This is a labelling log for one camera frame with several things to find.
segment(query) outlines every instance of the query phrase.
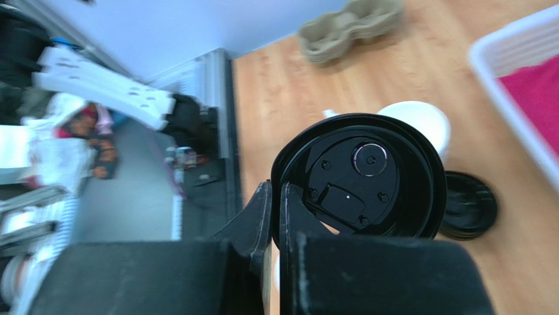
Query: gray floor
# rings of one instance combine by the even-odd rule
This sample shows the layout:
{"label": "gray floor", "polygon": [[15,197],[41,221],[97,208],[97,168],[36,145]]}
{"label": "gray floor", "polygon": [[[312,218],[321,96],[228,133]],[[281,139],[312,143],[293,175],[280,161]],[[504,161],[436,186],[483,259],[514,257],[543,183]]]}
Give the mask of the gray floor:
{"label": "gray floor", "polygon": [[[87,181],[72,243],[171,240],[174,190],[146,136],[145,128],[131,120],[115,130],[116,177]],[[165,152],[166,144],[159,144]]]}

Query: plastic bin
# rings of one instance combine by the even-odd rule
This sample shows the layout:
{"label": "plastic bin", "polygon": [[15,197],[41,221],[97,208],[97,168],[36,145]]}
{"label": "plastic bin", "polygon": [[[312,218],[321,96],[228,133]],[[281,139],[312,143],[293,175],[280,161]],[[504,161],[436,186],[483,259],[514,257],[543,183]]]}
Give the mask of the plastic bin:
{"label": "plastic bin", "polygon": [[469,58],[493,104],[559,193],[559,157],[499,81],[499,77],[518,68],[538,65],[557,54],[559,5],[479,39],[472,46]]}

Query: white paper cup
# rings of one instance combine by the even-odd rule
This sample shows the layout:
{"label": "white paper cup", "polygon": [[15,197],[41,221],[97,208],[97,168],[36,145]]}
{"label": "white paper cup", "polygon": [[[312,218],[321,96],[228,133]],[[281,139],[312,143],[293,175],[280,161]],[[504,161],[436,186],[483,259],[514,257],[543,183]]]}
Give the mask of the white paper cup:
{"label": "white paper cup", "polygon": [[448,155],[450,122],[437,107],[416,100],[399,102],[380,110],[377,114],[399,119],[422,133],[439,153],[443,163]]}

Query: wood grain surface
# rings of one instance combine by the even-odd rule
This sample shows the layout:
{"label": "wood grain surface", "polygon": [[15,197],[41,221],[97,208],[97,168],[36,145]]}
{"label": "wood grain surface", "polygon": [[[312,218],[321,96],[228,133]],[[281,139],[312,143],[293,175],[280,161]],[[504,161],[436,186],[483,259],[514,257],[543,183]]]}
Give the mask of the wood grain surface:
{"label": "wood grain surface", "polygon": [[[497,224],[462,243],[498,314],[559,314],[559,198],[472,74],[481,36],[557,0],[408,0],[404,24],[326,67],[309,64],[288,37],[234,60],[245,202],[270,178],[288,141],[321,111],[369,112],[404,100],[441,108],[451,121],[446,168],[478,175],[497,193]],[[271,315],[279,315],[272,288]]]}

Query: egg carton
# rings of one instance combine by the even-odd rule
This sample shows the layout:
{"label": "egg carton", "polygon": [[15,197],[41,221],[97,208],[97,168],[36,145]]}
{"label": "egg carton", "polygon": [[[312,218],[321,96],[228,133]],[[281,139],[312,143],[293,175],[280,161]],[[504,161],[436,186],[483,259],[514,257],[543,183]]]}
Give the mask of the egg carton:
{"label": "egg carton", "polygon": [[305,58],[323,64],[344,56],[355,40],[371,43],[392,31],[404,16],[402,0],[352,0],[339,12],[305,23],[297,32]]}

